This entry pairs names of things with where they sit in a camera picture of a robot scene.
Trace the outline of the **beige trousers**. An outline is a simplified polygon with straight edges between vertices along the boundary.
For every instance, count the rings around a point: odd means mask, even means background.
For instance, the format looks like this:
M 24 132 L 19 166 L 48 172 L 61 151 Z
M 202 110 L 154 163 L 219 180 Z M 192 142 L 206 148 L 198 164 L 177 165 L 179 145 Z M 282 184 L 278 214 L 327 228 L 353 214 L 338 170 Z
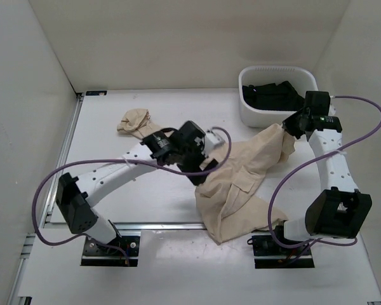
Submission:
M 268 203 L 255 195 L 266 173 L 294 153 L 295 140 L 279 124 L 262 130 L 250 140 L 233 142 L 213 151 L 212 157 L 229 159 L 196 187 L 197 210 L 216 244 L 222 244 L 256 229 L 267 230 L 287 216 L 277 208 L 268 216 Z

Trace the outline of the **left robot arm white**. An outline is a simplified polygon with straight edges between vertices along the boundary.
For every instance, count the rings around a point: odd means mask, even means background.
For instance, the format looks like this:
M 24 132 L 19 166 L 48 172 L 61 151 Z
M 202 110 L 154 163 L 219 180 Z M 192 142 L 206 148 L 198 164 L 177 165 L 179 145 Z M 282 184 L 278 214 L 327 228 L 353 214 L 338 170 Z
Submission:
M 176 165 L 198 186 L 218 165 L 215 159 L 205 168 L 201 168 L 202 163 L 224 143 L 221 136 L 203 131 L 193 121 L 186 121 L 178 130 L 156 131 L 113 163 L 76 177 L 63 174 L 58 180 L 57 207 L 72 234 L 85 234 L 106 254 L 114 254 L 121 245 L 121 236 L 95 206 L 121 186 L 162 166 Z

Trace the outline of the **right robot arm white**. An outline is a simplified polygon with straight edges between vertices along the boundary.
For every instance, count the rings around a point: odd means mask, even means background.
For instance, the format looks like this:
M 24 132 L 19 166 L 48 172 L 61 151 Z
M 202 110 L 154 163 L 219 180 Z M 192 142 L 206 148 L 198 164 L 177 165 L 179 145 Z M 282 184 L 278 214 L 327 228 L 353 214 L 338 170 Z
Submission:
M 287 133 L 296 139 L 305 136 L 313 150 L 321 192 L 303 217 L 287 220 L 283 232 L 273 237 L 272 246 L 280 254 L 290 252 L 296 241 L 355 238 L 372 206 L 340 152 L 342 126 L 336 116 L 329 116 L 330 102 L 325 91 L 307 91 L 303 108 L 283 121 Z

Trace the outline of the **black trousers in basket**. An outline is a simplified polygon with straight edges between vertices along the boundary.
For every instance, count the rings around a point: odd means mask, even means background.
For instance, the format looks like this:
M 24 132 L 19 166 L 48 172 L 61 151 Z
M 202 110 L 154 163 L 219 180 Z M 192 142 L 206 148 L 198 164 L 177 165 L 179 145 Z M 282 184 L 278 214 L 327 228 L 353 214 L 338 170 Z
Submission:
M 244 101 L 252 108 L 263 111 L 298 111 L 304 106 L 301 97 L 289 81 L 262 86 L 242 86 Z

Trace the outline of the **white plastic basket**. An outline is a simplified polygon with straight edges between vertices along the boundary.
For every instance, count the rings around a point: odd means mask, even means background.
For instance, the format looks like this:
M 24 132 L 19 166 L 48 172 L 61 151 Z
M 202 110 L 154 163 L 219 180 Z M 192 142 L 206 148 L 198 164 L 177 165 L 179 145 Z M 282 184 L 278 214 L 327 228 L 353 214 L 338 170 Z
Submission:
M 279 84 L 288 81 L 297 93 L 304 97 L 307 91 L 316 91 L 318 86 L 315 77 L 309 71 L 286 65 L 253 65 L 244 68 L 238 77 L 239 113 L 244 125 L 253 128 L 267 128 L 292 114 L 291 111 L 270 111 L 255 109 L 244 100 L 243 86 Z

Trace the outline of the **dark corner sticker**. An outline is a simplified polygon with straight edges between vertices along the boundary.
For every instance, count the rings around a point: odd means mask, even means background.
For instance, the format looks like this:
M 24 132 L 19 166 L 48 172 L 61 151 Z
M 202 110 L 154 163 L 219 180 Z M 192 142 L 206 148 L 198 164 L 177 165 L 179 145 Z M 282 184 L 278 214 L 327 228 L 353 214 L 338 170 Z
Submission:
M 105 96 L 107 90 L 90 90 L 85 93 L 86 96 Z

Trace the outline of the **aluminium front rail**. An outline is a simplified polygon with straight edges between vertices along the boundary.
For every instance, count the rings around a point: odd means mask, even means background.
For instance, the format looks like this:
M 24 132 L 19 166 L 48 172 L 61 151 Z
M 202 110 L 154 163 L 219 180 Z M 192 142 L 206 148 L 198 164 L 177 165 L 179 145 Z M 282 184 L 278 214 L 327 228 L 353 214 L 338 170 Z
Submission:
M 121 234 L 128 235 L 128 232 L 139 234 L 142 230 L 168 231 L 168 230 L 205 230 L 205 226 L 200 222 L 118 222 L 117 229 Z M 21 259 L 28 259 L 32 252 L 35 233 L 28 233 L 23 243 L 20 254 Z

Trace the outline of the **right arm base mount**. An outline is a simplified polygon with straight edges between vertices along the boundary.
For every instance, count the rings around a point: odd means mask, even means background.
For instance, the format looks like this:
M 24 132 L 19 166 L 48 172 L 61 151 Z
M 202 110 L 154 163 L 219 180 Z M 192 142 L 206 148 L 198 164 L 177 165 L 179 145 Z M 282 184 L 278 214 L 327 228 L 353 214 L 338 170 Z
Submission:
M 267 231 L 256 230 L 247 240 L 252 246 L 255 269 L 310 269 L 315 268 L 311 250 L 307 245 L 297 246 L 298 241 L 286 240 L 283 227 L 274 229 L 277 239 L 292 248 L 278 245 Z

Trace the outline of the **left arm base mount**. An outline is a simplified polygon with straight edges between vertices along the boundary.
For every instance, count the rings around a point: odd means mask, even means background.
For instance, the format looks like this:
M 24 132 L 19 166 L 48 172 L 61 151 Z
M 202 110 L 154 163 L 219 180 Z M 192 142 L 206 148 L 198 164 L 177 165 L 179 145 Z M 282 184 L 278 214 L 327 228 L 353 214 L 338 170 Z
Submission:
M 121 268 L 135 268 L 138 266 L 139 234 L 122 235 L 113 245 L 119 249 L 99 245 L 93 239 L 86 237 L 81 256 L 81 265 Z

